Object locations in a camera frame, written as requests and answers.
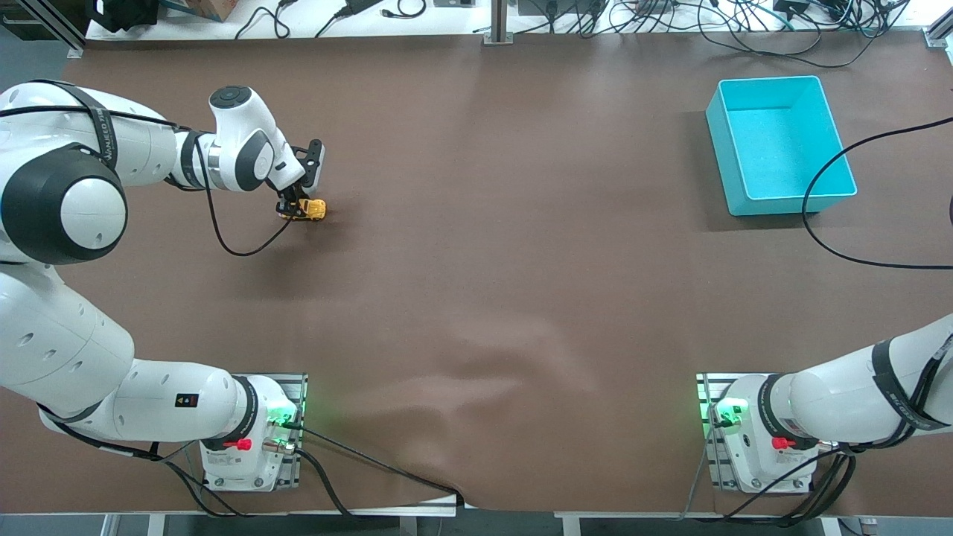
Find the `white robotic arm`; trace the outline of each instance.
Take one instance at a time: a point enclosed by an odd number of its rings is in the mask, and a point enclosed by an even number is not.
[[[267,181],[286,204],[307,201],[323,146],[312,143],[306,171],[261,98],[243,87],[210,99],[218,134],[178,133],[138,103],[59,82],[15,86],[0,104],[0,385],[36,401],[50,429],[106,441],[201,440],[213,488],[273,489],[282,453],[264,446],[288,440],[276,423],[297,411],[280,386],[136,359],[129,333],[53,265],[115,247],[126,228],[125,187],[165,179],[250,191]],[[69,110],[77,106],[87,110]]]
[[[953,431],[953,315],[793,374],[737,379],[714,407],[738,488],[756,493],[819,452]],[[806,492],[808,464],[772,492]]]

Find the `gray floor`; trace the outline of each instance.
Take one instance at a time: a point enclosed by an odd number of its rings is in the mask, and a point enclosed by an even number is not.
[[[0,28],[0,92],[33,78],[59,78],[66,66],[68,47],[48,41],[24,42]],[[146,516],[124,516],[121,536],[143,536]],[[858,528],[856,520],[848,523]],[[102,525],[101,516],[4,516],[0,515],[0,536],[95,536]],[[552,513],[489,512],[461,509],[457,517],[421,519],[420,536],[558,536],[560,520]],[[809,527],[789,530],[751,526],[713,526],[693,521],[673,523],[663,520],[585,520],[585,536],[811,536]],[[883,536],[941,536],[953,534],[953,520],[881,519]],[[336,518],[318,516],[263,517],[250,520],[216,520],[201,516],[174,516],[169,519],[166,536],[397,536],[394,518],[345,523]]]

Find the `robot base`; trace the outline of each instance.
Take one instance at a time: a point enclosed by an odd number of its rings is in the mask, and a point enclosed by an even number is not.
[[[265,440],[285,441],[301,446],[301,432],[269,424],[282,415],[294,415],[292,423],[304,423],[305,401],[308,394],[307,374],[235,374],[244,376],[254,385],[259,397],[259,416],[252,431],[246,436],[253,448],[239,451],[235,447],[211,452],[202,448],[202,466],[205,484],[214,491],[273,491],[298,486],[300,460],[297,455],[263,451]],[[242,478],[235,478],[236,473]]]
[[[762,374],[696,375],[699,404],[705,437],[709,442],[708,459],[712,482],[720,489],[758,493],[791,469],[818,454],[818,448],[777,449],[758,413],[758,392],[766,378]],[[717,428],[709,436],[708,426],[731,421],[733,426]],[[807,493],[817,464],[809,464],[775,484],[767,493]]]

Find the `white table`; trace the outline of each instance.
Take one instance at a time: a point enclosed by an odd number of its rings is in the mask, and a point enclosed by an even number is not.
[[[676,8],[674,17],[672,13],[666,13],[662,20],[666,23],[672,19],[674,26],[690,27],[697,24],[699,0],[686,0]],[[708,6],[708,0],[701,0],[705,6]],[[759,0],[766,8],[772,6],[771,0]],[[389,19],[380,15],[381,9],[396,11],[397,0],[384,0],[380,4],[363,11],[355,16],[338,20],[322,35],[322,37],[362,37],[362,36],[383,36],[383,35],[447,35],[447,34],[471,34],[490,25],[490,0],[476,0],[476,5],[472,8],[435,8],[428,0],[427,10],[418,18],[401,20]],[[175,10],[163,10],[160,13],[160,20],[154,26],[133,28],[131,31],[119,31],[111,33],[96,23],[90,23],[87,30],[87,39],[91,41],[202,41],[216,39],[233,39],[235,33],[247,21],[255,8],[264,6],[274,10],[277,0],[239,0],[234,11],[229,15],[225,22],[214,22],[196,16],[188,15]],[[403,0],[404,9],[408,12],[414,12],[419,9],[419,0]],[[296,3],[285,8],[281,12],[281,21],[291,29],[291,38],[311,38],[314,34],[331,18],[331,16],[344,6],[343,0],[334,1],[316,1],[316,0],[298,0]],[[895,28],[920,28],[929,25],[940,15],[953,6],[953,0],[910,0],[909,6],[898,19]],[[732,4],[727,1],[720,3],[720,8],[726,12],[731,12]],[[782,27],[782,22],[768,13],[758,10],[760,20],[770,30],[778,30]],[[631,15],[628,15],[628,9],[624,6],[617,6],[609,10],[600,17],[596,26],[596,31],[609,28],[613,24],[621,24]],[[812,6],[809,13],[818,21],[827,21],[827,16],[818,8]],[[714,13],[704,10],[701,14],[703,23],[717,23],[722,20]],[[509,31],[520,31],[530,29],[546,22],[542,16],[517,16],[516,9],[510,8],[510,17],[508,21]],[[557,32],[566,32],[574,23],[577,22],[573,14],[566,14],[556,23]],[[792,21],[795,28],[809,30],[812,26],[806,22],[795,18]],[[651,24],[643,26],[642,31],[650,28]],[[760,28],[760,24],[752,21],[753,28]],[[548,28],[538,30],[546,32]],[[663,25],[659,24],[656,31],[664,31]],[[723,31],[722,29],[712,28],[711,31]],[[255,24],[248,28],[243,34],[243,39],[275,39],[272,19],[264,12],[257,15]]]

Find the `white round joint cap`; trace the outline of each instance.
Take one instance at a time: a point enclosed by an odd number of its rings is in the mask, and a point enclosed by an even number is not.
[[[268,172],[272,170],[273,162],[274,150],[272,144],[266,143],[254,160],[254,177],[258,180],[265,180],[268,177]]]
[[[84,178],[70,186],[63,196],[60,221],[76,245],[102,249],[122,235],[126,227],[126,203],[109,182]]]

